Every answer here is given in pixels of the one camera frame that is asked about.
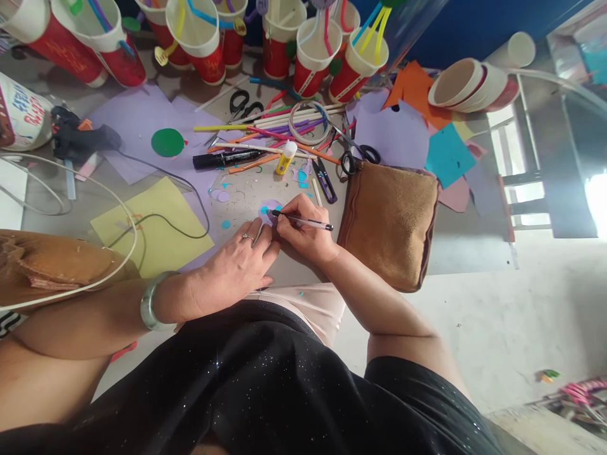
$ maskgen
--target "yellow paper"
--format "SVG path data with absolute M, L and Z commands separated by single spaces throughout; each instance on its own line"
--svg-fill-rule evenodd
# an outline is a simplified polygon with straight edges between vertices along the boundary
M 468 127 L 466 120 L 464 120 L 457 112 L 453 113 L 453 125 L 464 142 L 474 137 L 474 131 Z
M 168 177 L 152 188 L 127 201 L 137 221 L 139 215 L 159 214 L 175 227 L 191 236 L 201 236 L 205 228 L 192 212 L 181 192 Z M 114 242 L 125 231 L 129 221 L 122 206 L 95 218 L 90 222 L 104 245 Z M 139 225 L 137 246 L 131 256 L 135 265 L 142 264 L 139 272 L 143 278 L 153 278 L 167 270 L 178 270 L 214 246 L 210 236 L 191 239 L 175 231 L 160 217 L 151 217 Z M 126 255 L 133 245 L 133 233 L 125 235 L 112 249 Z

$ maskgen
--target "black glittery clothing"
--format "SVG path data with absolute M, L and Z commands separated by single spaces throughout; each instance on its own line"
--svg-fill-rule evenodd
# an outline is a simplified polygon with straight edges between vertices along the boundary
M 187 323 L 69 425 L 0 434 L 3 454 L 496 454 L 449 382 L 380 357 L 349 371 L 295 314 L 241 301 Z

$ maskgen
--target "table surface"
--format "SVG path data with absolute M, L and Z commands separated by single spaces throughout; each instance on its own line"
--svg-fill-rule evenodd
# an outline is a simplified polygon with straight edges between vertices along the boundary
M 157 83 L 169 100 L 180 96 L 199 105 L 217 96 L 225 85 L 234 85 L 242 81 L 243 75 L 262 76 L 261 56 L 245 56 L 242 68 L 228 73 L 223 86 L 209 87 L 193 71 L 184 73 L 170 67 L 159 67 L 153 61 L 153 42 L 141 40 L 138 42 L 138 48 L 149 80 Z M 0 56 L 0 71 L 34 92 L 45 95 L 54 104 L 65 102 L 67 107 L 81 118 L 123 90 L 114 80 L 108 80 L 103 87 L 98 89 L 88 88 L 36 53 L 27 51 L 26 56 L 25 59 L 15 59 L 10 52 L 3 54 Z M 241 84 L 240 88 L 257 96 L 264 105 L 278 93 L 274 88 L 252 85 L 248 81 Z M 228 92 L 214 101 L 206 108 L 206 111 L 217 118 L 227 120 L 230 117 L 228 107 L 230 93 Z M 486 119 L 481 116 L 470 121 L 469 126 L 473 131 L 487 130 Z M 475 141 L 488 150 L 493 150 L 489 135 L 478 136 Z M 333 151 L 335 155 L 339 156 L 342 151 L 341 145 L 336 144 Z M 50 145 L 38 149 L 36 153 L 40 153 L 44 157 L 51 156 Z M 296 158 L 295 160 L 299 164 L 302 162 L 301 159 Z M 216 186 L 221 187 L 219 181 L 226 175 L 223 183 L 232 183 L 226 189 L 231 193 L 231 200 L 228 203 L 212 201 L 211 222 L 215 222 L 219 226 L 223 220 L 227 219 L 231 222 L 232 227 L 230 229 L 218 228 L 217 238 L 213 239 L 216 244 L 223 244 L 239 225 L 247 219 L 257 216 L 263 200 L 275 199 L 286 203 L 300 192 L 314 193 L 311 187 L 307 190 L 300 189 L 296 182 L 291 181 L 290 173 L 287 174 L 286 182 L 275 175 L 275 163 L 264 166 L 261 173 L 251 169 L 230 176 L 226 171 L 218 177 Z M 483 158 L 482 165 L 489 175 L 497 174 L 493 153 L 489 153 Z M 339 183 L 334 169 L 333 165 L 328 165 L 329 175 L 339 200 L 333 205 L 328 205 L 323 198 L 323 203 L 329 209 L 331 222 L 336 226 L 333 237 L 337 239 L 347 185 Z M 54 190 L 66 194 L 65 176 L 62 169 L 42 163 L 33 168 L 33 172 L 43 178 Z M 123 200 L 128 200 L 148 189 L 162 178 L 163 174 L 155 173 L 129 186 L 114 168 L 104 161 L 92 176 L 112 188 Z M 76 180 L 76 184 L 77 200 L 72 203 L 69 214 L 52 217 L 26 210 L 22 229 L 101 243 L 90 225 L 90 220 L 115 207 L 116 200 L 95 184 L 78 180 Z M 183 192 L 188 191 L 185 185 L 180 187 Z M 33 179 L 29 179 L 28 182 L 26 201 L 34 206 L 49 207 L 49 209 L 56 205 L 56 201 Z M 439 205 L 428 274 L 484 272 L 514 268 L 514 249 L 505 242 L 507 234 L 507 219 L 501 212 L 496 212 L 488 217 L 479 217 L 472 202 L 469 203 L 464 214 L 457 214 L 447 207 Z M 283 251 L 269 271 L 277 285 L 310 284 L 323 281 L 322 274 L 310 267 L 296 252 L 289 248 L 285 248 Z

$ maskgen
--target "glue stick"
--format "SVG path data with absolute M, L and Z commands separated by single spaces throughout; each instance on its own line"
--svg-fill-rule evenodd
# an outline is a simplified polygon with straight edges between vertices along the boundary
M 280 155 L 280 160 L 276 166 L 276 174 L 285 175 L 286 170 L 289 168 L 291 161 L 295 157 L 297 151 L 297 144 L 293 141 L 287 141 L 283 147 L 283 154 Z

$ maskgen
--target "table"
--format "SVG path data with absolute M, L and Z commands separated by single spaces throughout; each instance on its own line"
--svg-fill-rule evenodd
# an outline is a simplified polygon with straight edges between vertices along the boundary
M 551 54 L 548 41 L 542 40 L 537 44 L 537 57 L 529 69 L 573 80 L 570 67 L 577 56 L 579 67 L 586 72 L 577 44 L 558 34 L 554 39 L 558 43 L 553 51 L 555 55 Z M 567 71 L 557 71 L 559 66 L 565 66 Z M 527 129 L 522 136 L 526 138 L 522 142 L 526 172 L 504 177 L 504 184 L 516 186 L 541 181 L 545 196 L 511 204 L 512 214 L 550 214 L 550 228 L 555 238 L 595 238 L 602 227 L 600 222 L 606 207 L 604 198 L 591 191 L 589 181 L 603 174 L 606 167 L 605 115 L 579 95 L 557 90 L 551 82 L 526 76 L 520 81 L 526 109 L 522 100 L 517 101 L 516 106 L 520 107 L 518 124 Z M 600 86 L 591 86 L 591 89 L 605 99 L 605 89 Z
M 139 40 L 137 47 L 148 77 L 158 84 L 169 100 L 181 96 L 193 104 L 199 105 L 213 99 L 222 89 L 222 87 L 205 85 L 193 71 L 183 73 L 170 66 L 159 67 L 153 60 L 154 42 L 151 40 Z M 45 95 L 55 104 L 65 101 L 68 108 L 81 118 L 84 118 L 88 112 L 123 90 L 112 79 L 108 80 L 99 89 L 88 88 L 36 53 L 26 51 L 26 55 L 27 58 L 25 59 L 15 59 L 10 52 L 0 56 L 0 71 L 29 89 Z M 246 55 L 243 58 L 242 69 L 235 73 L 228 73 L 226 84 L 233 85 L 236 81 L 242 80 L 243 74 L 262 76 L 261 55 Z M 240 85 L 240 88 L 258 96 L 264 105 L 278 93 L 274 88 L 251 85 L 248 81 Z M 228 93 L 212 103 L 206 109 L 207 112 L 227 120 L 230 117 L 229 96 Z M 487 130 L 486 120 L 483 118 L 473 120 L 469 126 L 474 131 Z M 488 150 L 493 149 L 488 135 L 479 136 L 477 139 L 479 145 Z M 335 154 L 339 156 L 341 151 L 341 145 L 336 145 L 334 148 Z M 37 153 L 44 157 L 51 156 L 50 145 L 39 149 Z M 485 157 L 482 163 L 489 173 L 497 173 L 493 153 Z M 300 190 L 299 185 L 291 181 L 289 174 L 287 174 L 286 182 L 282 181 L 274 174 L 275 165 L 276 162 L 269 163 L 263 167 L 263 172 L 259 174 L 252 169 L 226 177 L 224 183 L 233 183 L 227 189 L 231 193 L 231 200 L 228 203 L 213 201 L 214 216 L 211 221 L 221 224 L 223 220 L 227 219 L 231 222 L 232 227 L 227 230 L 218 229 L 218 238 L 213 239 L 216 244 L 223 244 L 239 225 L 247 219 L 253 219 L 257 216 L 257 211 L 263 200 L 276 199 L 286 203 L 303 191 L 314 194 L 311 187 L 308 190 Z M 329 164 L 328 171 L 339 200 L 334 205 L 328 205 L 326 201 L 323 202 L 325 207 L 329 209 L 331 222 L 336 226 L 333 237 L 337 239 L 337 228 L 341 224 L 346 184 L 338 182 L 333 165 Z M 62 169 L 43 163 L 36 166 L 33 172 L 44 178 L 51 188 L 65 194 L 65 178 Z M 219 180 L 223 175 L 216 181 L 217 186 L 219 186 Z M 123 200 L 128 200 L 148 189 L 163 175 L 155 173 L 129 186 L 108 162 L 103 162 L 97 168 L 93 177 L 111 187 Z M 188 190 L 185 185 L 181 188 L 184 192 Z M 71 212 L 68 215 L 48 217 L 26 210 L 22 229 L 71 236 L 100 243 L 89 222 L 115 207 L 116 201 L 110 194 L 92 183 L 87 184 L 77 181 L 77 194 L 78 198 L 73 202 Z M 41 207 L 54 207 L 51 204 L 56 204 L 50 195 L 33 179 L 28 182 L 26 201 L 29 204 Z M 449 274 L 512 269 L 515 266 L 515 261 L 512 247 L 505 242 L 507 235 L 507 219 L 504 214 L 498 212 L 493 216 L 481 218 L 472 204 L 468 206 L 468 210 L 464 214 L 457 214 L 441 205 L 436 219 L 428 273 Z M 275 278 L 277 285 L 310 284 L 325 279 L 318 270 L 310 267 L 310 264 L 307 264 L 299 254 L 288 246 L 284 248 L 279 259 L 270 269 L 269 274 Z

